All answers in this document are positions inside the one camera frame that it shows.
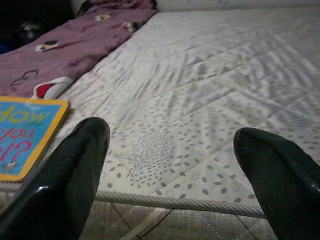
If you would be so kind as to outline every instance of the white quilted mattress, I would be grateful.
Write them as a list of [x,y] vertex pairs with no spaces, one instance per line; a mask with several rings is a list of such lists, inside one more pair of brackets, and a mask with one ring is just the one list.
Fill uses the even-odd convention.
[[280,134],[320,163],[319,13],[158,13],[60,97],[73,111],[53,146],[99,116],[111,128],[99,191],[257,206],[238,129]]

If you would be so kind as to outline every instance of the book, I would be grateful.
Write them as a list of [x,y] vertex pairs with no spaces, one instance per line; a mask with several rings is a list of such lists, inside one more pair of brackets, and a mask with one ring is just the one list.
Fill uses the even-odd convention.
[[69,103],[0,96],[0,181],[20,182],[48,149]]

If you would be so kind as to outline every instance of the yellow book border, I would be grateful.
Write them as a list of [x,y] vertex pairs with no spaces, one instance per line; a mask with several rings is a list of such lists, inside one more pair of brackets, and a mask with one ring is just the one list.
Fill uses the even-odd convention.
[[50,126],[47,131],[44,133],[44,136],[37,144],[35,149],[32,151],[26,162],[24,163],[20,173],[18,175],[14,174],[1,174],[0,173],[0,181],[3,182],[20,182],[32,168],[34,163],[42,157],[46,150],[46,145],[49,143],[50,139],[54,137],[55,131],[58,129],[58,126],[64,119],[65,114],[67,113],[70,104],[65,100],[60,99],[30,99],[23,97],[8,97],[8,96],[0,96],[1,102],[17,102],[17,103],[31,103],[31,104],[39,104],[39,105],[60,105],[60,109],[54,116]]

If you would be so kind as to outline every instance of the bed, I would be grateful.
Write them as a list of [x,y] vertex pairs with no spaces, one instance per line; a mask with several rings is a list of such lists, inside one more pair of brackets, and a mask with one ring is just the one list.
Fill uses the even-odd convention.
[[232,141],[255,127],[320,163],[319,12],[159,12],[60,95],[71,112],[47,154],[84,118],[111,128],[82,239],[276,239]]

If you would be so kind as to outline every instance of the purple blanket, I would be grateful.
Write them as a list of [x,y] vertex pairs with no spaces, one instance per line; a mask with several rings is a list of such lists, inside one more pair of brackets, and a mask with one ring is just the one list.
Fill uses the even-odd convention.
[[[95,5],[36,41],[0,55],[0,95],[48,98],[46,91],[63,83],[49,94],[49,98],[56,98],[154,13],[151,0]],[[41,85],[37,92],[35,87]]]

